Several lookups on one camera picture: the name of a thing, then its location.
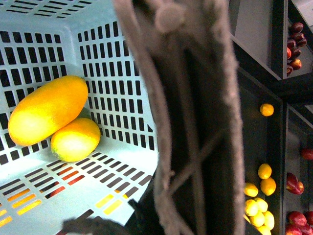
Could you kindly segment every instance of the red apple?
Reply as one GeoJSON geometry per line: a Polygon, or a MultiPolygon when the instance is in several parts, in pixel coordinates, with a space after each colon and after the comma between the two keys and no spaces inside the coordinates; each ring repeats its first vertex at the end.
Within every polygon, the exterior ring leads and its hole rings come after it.
{"type": "Polygon", "coordinates": [[[313,160],[313,149],[303,148],[301,150],[301,156],[306,160],[313,160]]]}
{"type": "Polygon", "coordinates": [[[297,44],[299,47],[304,47],[307,44],[307,42],[308,42],[307,39],[304,38],[301,41],[297,42],[297,44]]]}
{"type": "Polygon", "coordinates": [[[290,31],[292,33],[300,33],[303,30],[303,24],[300,22],[294,23],[291,27],[290,27],[290,31]]]}
{"type": "Polygon", "coordinates": [[[286,226],[286,235],[302,235],[301,230],[294,224],[286,226]]]}
{"type": "Polygon", "coordinates": [[[287,48],[287,59],[289,59],[290,57],[291,57],[291,50],[287,48]]]}
{"type": "Polygon", "coordinates": [[[313,225],[313,211],[308,211],[305,214],[308,224],[313,225]]]}
{"type": "Polygon", "coordinates": [[[297,177],[290,172],[287,173],[287,187],[286,187],[286,189],[288,191],[296,190],[297,192],[300,192],[299,181],[298,181],[297,177]]]}
{"type": "Polygon", "coordinates": [[[290,60],[295,60],[301,54],[301,50],[297,47],[290,49],[290,51],[291,51],[290,60]]]}
{"type": "Polygon", "coordinates": [[[299,70],[302,67],[301,60],[299,59],[291,61],[290,63],[288,63],[288,65],[290,65],[293,68],[293,70],[299,70]]]}
{"type": "Polygon", "coordinates": [[[306,224],[302,227],[298,227],[302,233],[302,235],[313,235],[313,229],[310,227],[309,224],[306,224]]]}
{"type": "Polygon", "coordinates": [[[296,47],[296,42],[294,39],[288,39],[288,42],[287,42],[287,47],[291,50],[292,48],[296,47]]]}
{"type": "Polygon", "coordinates": [[[307,219],[305,218],[304,214],[297,211],[290,212],[288,215],[288,220],[291,224],[299,227],[305,226],[307,224],[307,219]]]}
{"type": "Polygon", "coordinates": [[[287,65],[287,76],[293,72],[293,68],[290,65],[287,65]]]}
{"type": "Polygon", "coordinates": [[[290,36],[292,39],[294,39],[296,42],[301,41],[304,39],[304,34],[303,33],[294,33],[290,36]]]}
{"type": "Polygon", "coordinates": [[[304,191],[304,186],[303,186],[303,183],[300,181],[299,181],[299,189],[300,189],[300,194],[302,194],[304,191]]]}

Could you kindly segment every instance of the light blue plastic basket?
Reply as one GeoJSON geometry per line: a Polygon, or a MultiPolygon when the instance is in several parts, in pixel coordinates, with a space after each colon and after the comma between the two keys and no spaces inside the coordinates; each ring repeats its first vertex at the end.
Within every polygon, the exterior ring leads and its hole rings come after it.
{"type": "Polygon", "coordinates": [[[0,78],[0,234],[55,235],[73,217],[125,224],[127,201],[141,197],[156,169],[157,139],[111,1],[0,1],[0,78]],[[72,164],[55,159],[49,139],[21,147],[7,130],[21,99],[66,74],[86,79],[85,108],[101,130],[97,149],[72,164]]]}

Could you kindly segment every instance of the yellow lemon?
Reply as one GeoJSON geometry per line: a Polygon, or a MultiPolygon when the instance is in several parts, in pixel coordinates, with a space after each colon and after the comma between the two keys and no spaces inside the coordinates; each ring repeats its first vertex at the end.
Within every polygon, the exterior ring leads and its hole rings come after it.
{"type": "Polygon", "coordinates": [[[274,225],[275,225],[274,215],[269,211],[264,212],[263,215],[265,217],[264,225],[269,230],[272,230],[274,228],[274,225]]]}
{"type": "Polygon", "coordinates": [[[87,157],[99,141],[97,124],[88,118],[77,118],[54,133],[51,150],[62,161],[76,162],[87,157]]]}
{"type": "Polygon", "coordinates": [[[264,163],[260,165],[258,170],[258,175],[262,180],[266,180],[270,177],[272,174],[272,168],[269,166],[269,164],[264,163]]]}
{"type": "Polygon", "coordinates": [[[250,220],[249,220],[249,218],[244,214],[244,218],[246,219],[246,221],[248,221],[249,223],[251,223],[250,222],[250,220]]]}
{"type": "Polygon", "coordinates": [[[249,219],[251,224],[254,225],[255,227],[260,227],[264,225],[265,217],[263,213],[260,211],[255,216],[251,216],[249,219]]]}
{"type": "Polygon", "coordinates": [[[12,141],[30,146],[46,139],[77,118],[87,98],[86,82],[77,76],[44,84],[14,109],[8,123],[12,141]]]}
{"type": "Polygon", "coordinates": [[[259,230],[262,235],[271,235],[270,230],[265,225],[257,227],[256,229],[259,230]]]}
{"type": "Polygon", "coordinates": [[[268,179],[261,181],[261,191],[266,195],[272,195],[276,190],[276,183],[275,181],[269,177],[268,179]]]}
{"type": "Polygon", "coordinates": [[[274,113],[274,107],[271,104],[262,104],[260,112],[265,117],[271,116],[274,113]]]}
{"type": "Polygon", "coordinates": [[[258,213],[258,211],[259,211],[259,207],[256,201],[252,199],[246,200],[245,213],[247,214],[247,216],[255,216],[258,213]]]}
{"type": "Polygon", "coordinates": [[[268,203],[262,198],[256,197],[254,201],[256,201],[256,203],[258,204],[260,212],[266,212],[268,210],[268,203]]]}
{"type": "Polygon", "coordinates": [[[252,183],[246,183],[245,185],[245,195],[250,197],[255,197],[258,195],[258,188],[252,183]]]}

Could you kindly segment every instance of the mango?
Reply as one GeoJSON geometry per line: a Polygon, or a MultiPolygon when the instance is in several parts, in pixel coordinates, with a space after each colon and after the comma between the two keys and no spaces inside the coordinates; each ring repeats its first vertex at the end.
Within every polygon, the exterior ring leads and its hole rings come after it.
{"type": "Polygon", "coordinates": [[[77,118],[53,134],[51,151],[64,162],[87,157],[100,142],[100,129],[88,118],[77,118]]]}
{"type": "Polygon", "coordinates": [[[74,75],[57,78],[25,97],[8,123],[12,141],[38,143],[78,117],[88,98],[85,80],[74,75]]]}

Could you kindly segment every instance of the lemon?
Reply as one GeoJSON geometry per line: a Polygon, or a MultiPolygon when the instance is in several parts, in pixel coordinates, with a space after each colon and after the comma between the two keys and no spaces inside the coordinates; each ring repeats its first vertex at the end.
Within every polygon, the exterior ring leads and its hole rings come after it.
{"type": "Polygon", "coordinates": [[[257,227],[256,229],[259,230],[262,235],[271,235],[270,230],[265,225],[257,227]]]}
{"type": "Polygon", "coordinates": [[[268,179],[261,181],[261,191],[266,195],[272,195],[276,190],[276,183],[275,181],[269,177],[268,179]]]}
{"type": "Polygon", "coordinates": [[[246,221],[248,221],[249,223],[251,223],[250,222],[250,220],[249,220],[249,218],[244,214],[244,218],[246,219],[246,221]]]}
{"type": "Polygon", "coordinates": [[[259,211],[259,207],[256,201],[252,199],[246,200],[245,213],[247,214],[247,216],[255,216],[258,213],[258,211],[259,211]]]}
{"type": "Polygon", "coordinates": [[[260,112],[265,117],[271,116],[274,113],[274,107],[271,104],[262,104],[260,112]]]}
{"type": "Polygon", "coordinates": [[[269,164],[264,163],[260,165],[258,170],[258,175],[262,180],[266,180],[272,174],[272,168],[270,168],[269,164]]]}
{"type": "Polygon", "coordinates": [[[274,215],[269,211],[264,212],[263,215],[265,217],[264,225],[269,230],[272,230],[274,228],[274,225],[275,225],[274,215]]]}
{"type": "Polygon", "coordinates": [[[99,141],[97,124],[88,118],[77,118],[54,133],[51,150],[62,161],[76,162],[87,157],[99,141]]]}
{"type": "Polygon", "coordinates": [[[255,227],[260,227],[264,225],[265,217],[263,213],[260,211],[257,212],[255,216],[251,216],[249,219],[250,219],[251,224],[254,225],[255,227]]]}
{"type": "Polygon", "coordinates": [[[254,184],[246,183],[245,195],[250,196],[250,197],[255,197],[256,195],[258,195],[258,193],[259,193],[259,190],[254,184]]]}
{"type": "Polygon", "coordinates": [[[262,198],[256,197],[254,201],[258,204],[260,212],[266,212],[268,210],[268,203],[264,201],[262,198]]]}

